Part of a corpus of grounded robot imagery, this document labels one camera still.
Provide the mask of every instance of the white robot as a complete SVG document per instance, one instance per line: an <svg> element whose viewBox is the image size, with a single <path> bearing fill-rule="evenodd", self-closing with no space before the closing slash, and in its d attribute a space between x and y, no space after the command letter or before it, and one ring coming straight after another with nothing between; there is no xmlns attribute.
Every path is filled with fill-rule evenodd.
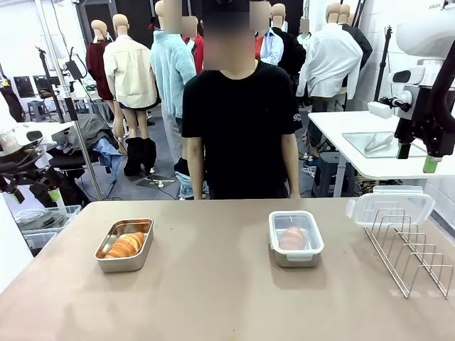
<svg viewBox="0 0 455 341"><path fill-rule="evenodd" d="M427 147L425 173L434 173L437 163L451 155L455 146L455 4L445 1L422 17L397 26L397 44L409 55L421 56L416 67L389 74L389 81L405 84L396 97L383 97L382 104L369 104L372 114L387 118L398 107L400 122L395 137L400 142L398 158L407 158L417 138Z"/></svg>

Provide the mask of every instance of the stainless steel container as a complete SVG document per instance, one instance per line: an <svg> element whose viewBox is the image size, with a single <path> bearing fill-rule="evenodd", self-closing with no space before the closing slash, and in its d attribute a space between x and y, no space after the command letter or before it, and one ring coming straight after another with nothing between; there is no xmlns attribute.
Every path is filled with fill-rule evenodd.
<svg viewBox="0 0 455 341"><path fill-rule="evenodd" d="M154 238L153 220L151 219L129 219L119 220L107 233L95 252L95 259L104 272L125 272L139 270L145 263L149 253L151 241ZM144 245L141 251L133 257L105 259L106 253L122 234L143 232Z"/></svg>

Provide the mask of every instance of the mannequin arm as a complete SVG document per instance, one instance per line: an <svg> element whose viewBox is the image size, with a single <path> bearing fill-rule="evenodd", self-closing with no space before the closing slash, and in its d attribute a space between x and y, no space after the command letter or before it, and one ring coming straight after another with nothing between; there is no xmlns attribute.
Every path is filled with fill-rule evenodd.
<svg viewBox="0 0 455 341"><path fill-rule="evenodd" d="M115 62L114 56L111 55L107 50L105 50L103 60L105 62L107 85L109 86L109 90L115 98L115 70L117 69L117 64Z"/></svg>

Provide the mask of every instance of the beige tabletop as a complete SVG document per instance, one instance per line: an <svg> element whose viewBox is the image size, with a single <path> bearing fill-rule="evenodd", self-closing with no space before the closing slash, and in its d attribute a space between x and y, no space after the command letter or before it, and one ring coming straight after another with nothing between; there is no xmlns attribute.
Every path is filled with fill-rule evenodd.
<svg viewBox="0 0 455 341"><path fill-rule="evenodd" d="M85 208L0 295L1 341L453 341L455 297L418 278L409 300L346 199L97 202ZM308 210L325 243L315 269L281 269L268 214ZM144 267L104 274L93 254L110 225L149 217ZM455 249L430 222L431 242Z"/></svg>

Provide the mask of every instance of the croissant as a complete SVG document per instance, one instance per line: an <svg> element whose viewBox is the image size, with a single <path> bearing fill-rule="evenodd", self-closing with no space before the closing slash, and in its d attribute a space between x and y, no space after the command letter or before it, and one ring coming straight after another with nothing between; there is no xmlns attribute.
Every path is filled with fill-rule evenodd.
<svg viewBox="0 0 455 341"><path fill-rule="evenodd" d="M123 234L112 245L111 249L107 252L105 259L109 258L124 258L132 257L141 251L144 244L144 233L135 232Z"/></svg>

